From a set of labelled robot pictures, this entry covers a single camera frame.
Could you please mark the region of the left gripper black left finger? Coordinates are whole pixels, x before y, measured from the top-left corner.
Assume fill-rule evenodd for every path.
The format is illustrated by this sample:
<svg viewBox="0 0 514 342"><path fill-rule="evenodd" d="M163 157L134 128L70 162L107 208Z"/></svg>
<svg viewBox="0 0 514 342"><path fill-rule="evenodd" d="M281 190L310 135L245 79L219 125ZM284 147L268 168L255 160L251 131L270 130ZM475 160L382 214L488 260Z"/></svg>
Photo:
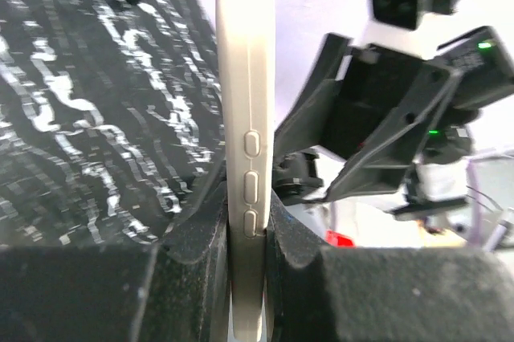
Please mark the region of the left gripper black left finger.
<svg viewBox="0 0 514 342"><path fill-rule="evenodd" d="M224 341L226 186L148 246L11 246L1 253L4 341Z"/></svg>

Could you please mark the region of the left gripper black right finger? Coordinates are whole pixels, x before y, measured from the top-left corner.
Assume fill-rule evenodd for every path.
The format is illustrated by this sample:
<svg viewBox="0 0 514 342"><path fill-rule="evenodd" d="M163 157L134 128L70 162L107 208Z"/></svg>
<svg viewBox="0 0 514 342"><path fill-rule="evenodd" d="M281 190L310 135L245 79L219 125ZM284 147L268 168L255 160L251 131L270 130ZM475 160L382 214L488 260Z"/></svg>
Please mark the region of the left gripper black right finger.
<svg viewBox="0 0 514 342"><path fill-rule="evenodd" d="M336 248L271 200L271 341L510 341L513 277L467 248Z"/></svg>

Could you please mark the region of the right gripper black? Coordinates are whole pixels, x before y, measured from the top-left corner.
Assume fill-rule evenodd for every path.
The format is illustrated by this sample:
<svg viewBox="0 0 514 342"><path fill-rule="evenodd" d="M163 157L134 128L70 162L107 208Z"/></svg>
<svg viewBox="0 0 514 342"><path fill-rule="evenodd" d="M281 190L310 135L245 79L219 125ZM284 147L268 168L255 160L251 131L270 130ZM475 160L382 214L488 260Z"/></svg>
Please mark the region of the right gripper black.
<svg viewBox="0 0 514 342"><path fill-rule="evenodd" d="M326 34L304 88L275 131L276 156L320 143L341 159L351 157L325 202L396 192L462 77L441 57L425 60L372 44L352 48L345 76L336 81L350 42Z"/></svg>

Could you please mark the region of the pink phone case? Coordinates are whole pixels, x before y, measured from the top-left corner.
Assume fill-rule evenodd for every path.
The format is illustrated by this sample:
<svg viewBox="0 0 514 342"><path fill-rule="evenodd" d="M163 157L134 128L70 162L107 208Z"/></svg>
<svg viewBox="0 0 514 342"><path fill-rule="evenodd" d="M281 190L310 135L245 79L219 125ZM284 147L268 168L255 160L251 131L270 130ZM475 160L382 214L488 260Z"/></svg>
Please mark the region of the pink phone case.
<svg viewBox="0 0 514 342"><path fill-rule="evenodd" d="M275 0L216 0L226 148L233 332L262 335L275 131Z"/></svg>

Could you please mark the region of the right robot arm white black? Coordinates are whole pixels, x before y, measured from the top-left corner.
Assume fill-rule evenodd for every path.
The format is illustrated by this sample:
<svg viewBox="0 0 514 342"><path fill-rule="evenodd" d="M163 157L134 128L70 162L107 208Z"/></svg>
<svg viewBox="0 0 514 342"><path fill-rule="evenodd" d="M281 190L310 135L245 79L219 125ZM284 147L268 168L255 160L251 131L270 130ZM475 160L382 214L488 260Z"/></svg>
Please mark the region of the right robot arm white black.
<svg viewBox="0 0 514 342"><path fill-rule="evenodd" d="M466 205L436 197L414 161L449 164L465 157L457 129L513 93L513 61L491 26L480 26L424 60L388 47L355 47L329 33L294 107L275 133L276 161L320 146L345 165L322 202L395 193L406 185L401 220Z"/></svg>

